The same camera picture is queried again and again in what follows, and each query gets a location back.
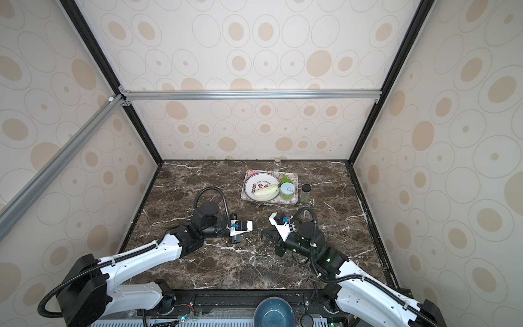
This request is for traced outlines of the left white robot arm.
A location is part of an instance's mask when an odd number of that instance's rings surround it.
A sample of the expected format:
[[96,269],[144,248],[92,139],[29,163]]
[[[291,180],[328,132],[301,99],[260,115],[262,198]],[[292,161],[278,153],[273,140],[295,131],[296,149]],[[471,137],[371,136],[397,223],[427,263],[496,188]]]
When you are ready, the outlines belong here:
[[189,222],[164,231],[162,236],[128,252],[100,259],[81,257],[57,287],[38,304],[38,314],[61,318],[67,326],[88,326],[103,316],[132,309],[151,310],[172,297],[167,283],[138,286],[127,280],[200,249],[207,238],[231,238],[251,232],[253,222],[235,214],[220,214],[219,205],[205,202],[193,210]]

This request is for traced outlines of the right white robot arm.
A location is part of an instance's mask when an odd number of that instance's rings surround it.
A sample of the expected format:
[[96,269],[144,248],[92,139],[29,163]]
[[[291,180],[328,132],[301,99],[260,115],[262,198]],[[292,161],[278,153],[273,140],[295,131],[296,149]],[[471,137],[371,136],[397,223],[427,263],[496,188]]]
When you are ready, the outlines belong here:
[[306,222],[297,229],[289,224],[262,230],[275,253],[304,256],[317,278],[325,283],[324,299],[335,311],[350,313],[372,326],[445,326],[433,302],[420,303],[381,283],[354,261],[330,246],[324,233]]

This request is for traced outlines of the pale napa cabbage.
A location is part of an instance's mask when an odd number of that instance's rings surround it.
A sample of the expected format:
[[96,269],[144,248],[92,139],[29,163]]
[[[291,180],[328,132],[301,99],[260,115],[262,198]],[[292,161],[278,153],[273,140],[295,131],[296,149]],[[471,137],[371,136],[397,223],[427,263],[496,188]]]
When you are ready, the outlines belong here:
[[268,187],[255,191],[253,197],[257,201],[265,202],[276,198],[279,195],[279,192],[279,186],[277,184],[269,185]]

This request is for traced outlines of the green labelled tin can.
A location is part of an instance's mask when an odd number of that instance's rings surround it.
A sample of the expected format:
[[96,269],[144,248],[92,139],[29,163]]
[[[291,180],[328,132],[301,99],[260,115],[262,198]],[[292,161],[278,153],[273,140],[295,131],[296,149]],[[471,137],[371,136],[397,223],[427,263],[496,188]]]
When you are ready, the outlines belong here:
[[282,183],[280,186],[280,198],[283,201],[292,201],[296,193],[296,187],[293,183],[286,182]]

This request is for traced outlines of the green herb spice jar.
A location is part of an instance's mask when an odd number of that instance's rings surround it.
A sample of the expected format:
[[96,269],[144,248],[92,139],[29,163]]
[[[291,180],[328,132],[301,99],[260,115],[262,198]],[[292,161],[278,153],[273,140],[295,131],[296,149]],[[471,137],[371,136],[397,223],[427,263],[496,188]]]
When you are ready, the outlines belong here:
[[301,204],[309,204],[311,201],[312,187],[309,184],[303,184],[300,189],[299,201]]

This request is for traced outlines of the white round plate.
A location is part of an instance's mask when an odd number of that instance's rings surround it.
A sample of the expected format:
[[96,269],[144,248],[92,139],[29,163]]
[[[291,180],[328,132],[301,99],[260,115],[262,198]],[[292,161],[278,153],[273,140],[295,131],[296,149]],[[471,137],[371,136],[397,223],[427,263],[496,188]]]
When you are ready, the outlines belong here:
[[253,194],[255,191],[261,188],[268,187],[269,185],[275,185],[277,184],[279,186],[280,191],[280,181],[278,178],[276,178],[274,175],[266,173],[266,172],[259,172],[256,174],[253,174],[250,177],[247,177],[247,179],[244,182],[243,188],[242,188],[242,199],[243,200],[250,200],[254,202],[261,202],[257,201]]

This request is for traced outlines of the green plastic leaf vegetable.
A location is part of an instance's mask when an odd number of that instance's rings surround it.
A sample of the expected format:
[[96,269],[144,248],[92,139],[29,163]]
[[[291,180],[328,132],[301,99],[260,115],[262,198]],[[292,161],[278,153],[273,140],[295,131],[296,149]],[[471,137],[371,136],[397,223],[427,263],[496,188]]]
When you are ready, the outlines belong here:
[[293,181],[287,175],[283,175],[279,185],[282,186],[283,184],[286,184],[286,183],[293,184]]

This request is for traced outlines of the clear glass shaker bottle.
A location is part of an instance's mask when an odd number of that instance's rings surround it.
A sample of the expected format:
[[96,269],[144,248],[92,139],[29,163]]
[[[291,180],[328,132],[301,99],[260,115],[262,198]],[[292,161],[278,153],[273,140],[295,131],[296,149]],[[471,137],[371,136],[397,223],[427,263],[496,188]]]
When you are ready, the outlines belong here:
[[279,170],[280,167],[281,167],[281,158],[276,157],[274,160],[274,163],[273,163],[273,168],[274,168],[274,170]]

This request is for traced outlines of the blue ceramic bowl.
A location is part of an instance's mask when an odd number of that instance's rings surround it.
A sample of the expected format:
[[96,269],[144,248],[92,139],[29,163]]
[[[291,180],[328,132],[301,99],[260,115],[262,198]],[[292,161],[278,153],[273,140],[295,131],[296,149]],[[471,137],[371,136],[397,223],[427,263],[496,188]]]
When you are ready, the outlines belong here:
[[254,327],[295,327],[295,315],[291,305],[279,297],[264,299],[253,316]]

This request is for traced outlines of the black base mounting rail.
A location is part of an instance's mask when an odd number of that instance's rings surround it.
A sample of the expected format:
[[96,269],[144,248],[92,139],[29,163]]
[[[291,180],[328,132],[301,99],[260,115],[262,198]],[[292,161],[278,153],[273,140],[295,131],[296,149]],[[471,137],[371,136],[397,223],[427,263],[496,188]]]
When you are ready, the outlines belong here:
[[225,313],[230,316],[253,314],[256,307],[268,298],[286,301],[295,315],[325,318],[328,324],[346,326],[357,318],[343,313],[329,304],[321,289],[305,290],[178,290],[170,301],[171,312],[166,317],[204,317],[211,313]]

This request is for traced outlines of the horizontal aluminium frame rail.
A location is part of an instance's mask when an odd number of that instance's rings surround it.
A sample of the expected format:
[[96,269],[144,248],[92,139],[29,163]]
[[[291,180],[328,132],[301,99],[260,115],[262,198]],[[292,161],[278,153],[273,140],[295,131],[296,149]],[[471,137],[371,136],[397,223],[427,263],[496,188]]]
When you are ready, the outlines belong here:
[[379,99],[379,89],[255,90],[255,91],[127,91],[131,101],[141,100],[248,100],[248,99]]

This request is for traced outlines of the side aluminium frame rail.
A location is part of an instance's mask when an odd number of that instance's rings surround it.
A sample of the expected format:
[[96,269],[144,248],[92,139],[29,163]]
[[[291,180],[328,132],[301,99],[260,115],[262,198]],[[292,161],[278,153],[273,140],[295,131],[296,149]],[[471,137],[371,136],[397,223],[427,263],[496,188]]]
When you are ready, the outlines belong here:
[[1,238],[5,238],[109,116],[123,105],[123,102],[122,95],[113,95],[1,210]]

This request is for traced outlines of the black vertical left corner post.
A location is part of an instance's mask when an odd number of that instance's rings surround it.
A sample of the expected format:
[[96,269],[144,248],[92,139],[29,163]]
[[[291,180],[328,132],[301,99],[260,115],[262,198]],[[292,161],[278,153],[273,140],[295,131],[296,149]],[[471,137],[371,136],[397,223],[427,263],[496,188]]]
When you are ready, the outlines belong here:
[[140,140],[143,141],[148,153],[153,158],[153,161],[156,163],[157,166],[160,167],[163,163],[163,159],[159,155],[159,151],[153,144],[152,139],[146,131],[144,124],[139,118],[137,112],[135,111],[135,108],[124,95],[125,89],[123,88],[122,84],[120,83],[120,80],[118,79],[112,66],[110,65],[110,62],[106,57],[105,52],[102,50],[101,46],[99,45],[99,42],[96,40],[96,37],[91,31],[91,28],[89,27],[86,19],[81,13],[80,7],[75,1],[61,0],[59,2],[62,8],[65,10],[65,13],[68,16],[68,18],[71,20],[75,30],[78,32],[80,38],[82,39],[84,45],[89,51],[91,57],[94,59],[97,67],[99,68],[100,72],[102,73],[111,90],[115,94],[121,95],[125,100],[125,105],[123,106],[123,109],[127,117],[129,118],[133,127],[137,131]]

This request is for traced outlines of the black vertical corner post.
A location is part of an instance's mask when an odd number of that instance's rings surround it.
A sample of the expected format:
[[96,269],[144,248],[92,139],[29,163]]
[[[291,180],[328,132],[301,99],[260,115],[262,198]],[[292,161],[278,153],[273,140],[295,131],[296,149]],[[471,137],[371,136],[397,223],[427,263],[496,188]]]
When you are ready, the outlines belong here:
[[160,167],[163,163],[163,159],[159,155],[159,151],[153,144],[152,139],[146,131],[144,124],[139,118],[137,112],[135,111],[135,108],[124,95],[125,89],[123,88],[122,84],[120,83],[120,80],[118,79],[112,66],[110,65],[110,62],[106,57],[105,52],[102,50],[101,46],[99,45],[99,42],[96,40],[96,37],[91,31],[91,28],[89,27],[86,19],[81,13],[80,7],[75,1],[61,0],[59,2],[62,8],[65,10],[65,13],[68,16],[68,18],[71,20],[75,30],[78,32],[80,38],[82,39],[84,45],[89,51],[91,57],[94,59],[97,67],[99,68],[100,72],[102,73],[111,90],[115,94],[121,95],[125,100],[125,105],[123,106],[123,109],[127,117],[129,118],[133,127],[137,131],[140,140],[143,141],[148,153],[153,158],[153,161],[156,163],[157,166]]
[[358,140],[351,153],[351,156],[348,159],[348,165],[350,167],[354,166],[356,160],[362,152],[362,149],[373,129],[373,126],[376,123],[379,114],[399,77],[400,71],[405,64],[405,61],[407,61],[407,57],[409,56],[409,53],[411,52],[415,41],[420,34],[420,31],[422,31],[422,27],[430,15],[430,11],[433,9],[434,3],[435,0],[422,0],[419,2],[418,9],[415,11],[413,19],[407,28],[406,34],[400,43],[399,50],[396,53],[396,57],[392,61],[392,65],[381,87],[380,98],[373,105],[370,114],[363,126],[363,129],[358,136]]

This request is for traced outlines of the black vertical right corner post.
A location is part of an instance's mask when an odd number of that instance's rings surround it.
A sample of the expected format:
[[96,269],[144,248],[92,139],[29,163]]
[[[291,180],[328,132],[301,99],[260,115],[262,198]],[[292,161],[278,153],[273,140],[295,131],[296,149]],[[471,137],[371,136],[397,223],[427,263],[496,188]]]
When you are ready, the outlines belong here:
[[370,114],[363,126],[363,129],[358,136],[358,140],[351,153],[351,156],[348,159],[348,165],[350,167],[354,166],[356,160],[362,152],[362,149],[373,129],[373,126],[376,123],[379,114],[399,77],[400,71],[405,64],[405,61],[407,61],[407,57],[409,56],[409,53],[411,52],[415,41],[420,34],[420,31],[422,31],[422,27],[430,15],[430,11],[433,9],[434,3],[435,0],[422,0],[419,2],[418,9],[415,11],[413,19],[407,28],[406,34],[400,43],[399,50],[396,53],[396,57],[392,61],[392,65],[381,87],[380,98],[373,105]]

